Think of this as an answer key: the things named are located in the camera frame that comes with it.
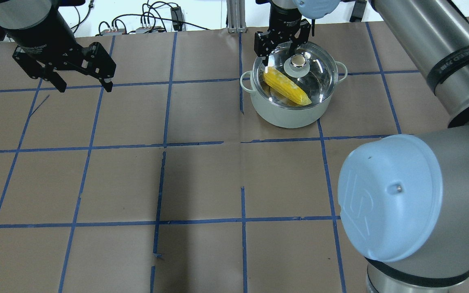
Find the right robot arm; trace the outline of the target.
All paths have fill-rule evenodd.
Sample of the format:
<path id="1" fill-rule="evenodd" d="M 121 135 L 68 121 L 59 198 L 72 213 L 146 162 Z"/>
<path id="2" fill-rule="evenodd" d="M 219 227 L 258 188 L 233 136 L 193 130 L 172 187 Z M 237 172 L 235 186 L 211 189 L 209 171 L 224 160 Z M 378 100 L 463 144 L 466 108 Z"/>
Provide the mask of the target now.
<path id="1" fill-rule="evenodd" d="M 450 114 L 448 128 L 350 152 L 340 218 L 369 293 L 448 293 L 469 278 L 469 22 L 451 0 L 371 0 Z"/>

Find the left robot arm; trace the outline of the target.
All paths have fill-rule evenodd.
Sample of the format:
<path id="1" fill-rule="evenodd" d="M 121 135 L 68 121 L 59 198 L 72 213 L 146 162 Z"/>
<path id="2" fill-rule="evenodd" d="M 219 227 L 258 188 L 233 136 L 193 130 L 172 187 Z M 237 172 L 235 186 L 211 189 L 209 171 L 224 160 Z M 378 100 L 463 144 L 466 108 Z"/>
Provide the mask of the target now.
<path id="1" fill-rule="evenodd" d="M 116 63 L 99 42 L 81 46 L 58 8 L 58 0 L 0 0 L 0 26 L 17 43 L 13 59 L 32 79 L 64 92 L 60 71 L 75 71 L 112 91 Z"/>

